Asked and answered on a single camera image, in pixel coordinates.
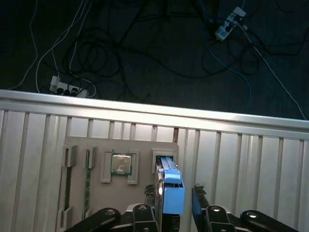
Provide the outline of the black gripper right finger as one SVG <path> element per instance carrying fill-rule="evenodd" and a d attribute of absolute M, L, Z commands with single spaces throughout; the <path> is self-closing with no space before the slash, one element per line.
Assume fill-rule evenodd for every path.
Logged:
<path fill-rule="evenodd" d="M 200 185 L 192 188 L 192 215 L 199 232 L 295 232 L 296 230 L 256 210 L 239 217 L 227 208 L 209 204 Z"/>

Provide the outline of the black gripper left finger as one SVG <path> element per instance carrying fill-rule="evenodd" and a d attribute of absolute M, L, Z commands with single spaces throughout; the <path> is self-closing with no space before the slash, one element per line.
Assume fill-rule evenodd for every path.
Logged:
<path fill-rule="evenodd" d="M 147 185 L 143 203 L 129 205 L 121 214 L 114 208 L 103 208 L 66 229 L 67 232 L 157 232 L 154 214 L 155 186 Z"/>

